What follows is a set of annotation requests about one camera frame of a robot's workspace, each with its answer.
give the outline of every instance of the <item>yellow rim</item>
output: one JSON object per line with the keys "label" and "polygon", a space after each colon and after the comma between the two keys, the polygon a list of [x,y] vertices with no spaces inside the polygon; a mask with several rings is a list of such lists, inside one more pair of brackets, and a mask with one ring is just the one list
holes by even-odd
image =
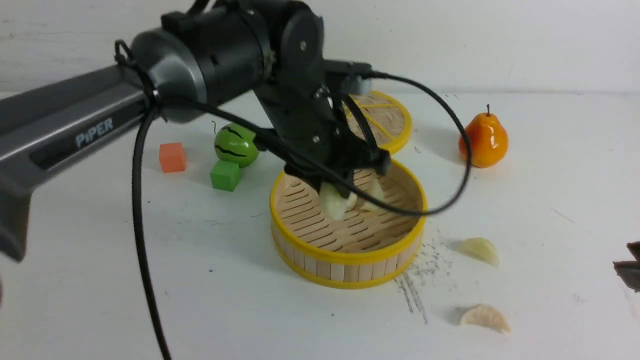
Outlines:
{"label": "yellow rim", "polygon": [[325,279],[324,277],[316,276],[314,274],[304,271],[302,268],[296,265],[293,261],[291,261],[291,259],[287,258],[287,256],[284,254],[284,252],[278,245],[278,242],[275,240],[275,235],[273,235],[273,241],[276,244],[276,250],[278,251],[278,254],[282,258],[282,260],[287,264],[289,268],[291,268],[291,270],[295,271],[298,275],[304,277],[305,279],[311,282],[315,282],[316,284],[320,284],[323,286],[328,286],[330,288],[352,289],[352,290],[371,288],[373,286],[383,284],[395,278],[396,276],[400,275],[406,270],[406,268],[409,267],[409,265],[411,265],[411,263],[413,262],[413,259],[415,258],[415,255],[418,253],[418,249],[420,249],[420,244],[418,244],[416,251],[414,251],[413,254],[411,254],[411,257],[409,258],[409,260],[405,264],[400,266],[398,269],[396,269],[394,272],[392,272],[391,274],[385,275],[383,277],[379,277],[377,279],[368,280],[368,281],[344,282],[344,281]]}
{"label": "yellow rim", "polygon": [[[424,195],[424,190],[420,185],[420,182],[415,177],[413,173],[409,171],[404,165],[400,164],[396,160],[392,160],[394,165],[399,167],[402,171],[406,172],[413,182],[418,186],[418,191],[420,191],[420,197],[422,199],[422,210],[426,211],[428,208],[427,198]],[[276,189],[278,188],[278,184],[284,179],[284,172],[280,173],[278,179],[276,180],[273,188],[271,189],[271,196],[269,197],[269,209],[271,210],[271,218],[275,222],[278,230],[281,234],[283,234],[282,238],[290,243],[294,249],[302,252],[305,255],[311,256],[316,260],[325,261],[327,263],[336,263],[343,265],[361,265],[361,264],[369,264],[376,263],[378,261],[386,260],[396,254],[401,253],[405,249],[407,249],[413,241],[418,237],[420,232],[424,228],[424,224],[426,223],[426,218],[421,217],[418,219],[418,222],[415,224],[413,229],[402,239],[400,239],[397,243],[390,245],[388,247],[371,251],[371,252],[361,252],[358,254],[348,254],[344,252],[332,252],[323,249],[319,249],[315,246],[309,245],[302,241],[299,237],[293,234],[289,228],[282,222],[282,219],[278,216],[278,211],[276,210]]]}

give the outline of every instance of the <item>wooden slat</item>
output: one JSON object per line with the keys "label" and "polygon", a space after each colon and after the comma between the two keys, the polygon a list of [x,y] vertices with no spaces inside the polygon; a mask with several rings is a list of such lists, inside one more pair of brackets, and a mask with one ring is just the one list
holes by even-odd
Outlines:
{"label": "wooden slat", "polygon": [[392,256],[387,259],[387,264],[385,265],[385,275],[391,274],[396,270],[398,264],[398,255]]}
{"label": "wooden slat", "polygon": [[358,265],[345,265],[344,267],[344,282],[356,282],[358,281]]}
{"label": "wooden slat", "polygon": [[331,279],[331,264],[324,261],[317,262],[318,276],[325,279]]}
{"label": "wooden slat", "polygon": [[305,271],[317,275],[317,261],[316,259],[305,255]]}
{"label": "wooden slat", "polygon": [[298,250],[293,250],[293,258],[296,265],[298,265],[301,269],[305,268],[305,255]]}
{"label": "wooden slat", "polygon": [[386,261],[379,261],[373,264],[373,270],[371,274],[371,279],[379,279],[385,275],[385,267],[387,265]]}
{"label": "wooden slat", "polygon": [[372,264],[360,265],[360,269],[358,270],[358,281],[371,280],[372,273],[373,273]]}
{"label": "wooden slat", "polygon": [[344,265],[331,264],[331,280],[344,281]]}

